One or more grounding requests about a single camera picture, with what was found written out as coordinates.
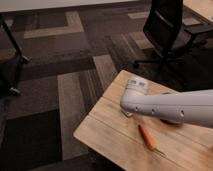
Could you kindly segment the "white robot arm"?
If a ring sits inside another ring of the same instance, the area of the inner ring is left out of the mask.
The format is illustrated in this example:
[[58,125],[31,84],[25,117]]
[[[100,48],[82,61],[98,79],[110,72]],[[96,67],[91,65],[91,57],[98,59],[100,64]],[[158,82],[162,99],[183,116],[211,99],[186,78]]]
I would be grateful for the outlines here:
[[120,99],[121,108],[176,123],[213,128],[213,89],[149,95],[149,82],[131,77]]

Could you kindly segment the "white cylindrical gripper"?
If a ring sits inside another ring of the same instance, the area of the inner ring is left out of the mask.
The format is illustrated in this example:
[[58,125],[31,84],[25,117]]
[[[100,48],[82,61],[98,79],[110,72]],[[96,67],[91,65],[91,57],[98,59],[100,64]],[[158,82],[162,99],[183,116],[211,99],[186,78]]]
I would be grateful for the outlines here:
[[[126,84],[126,88],[124,91],[125,95],[130,95],[135,92],[141,93],[142,95],[147,95],[149,90],[149,83],[144,78],[139,77],[131,77]],[[127,118],[133,117],[133,113],[123,111],[124,115]]]

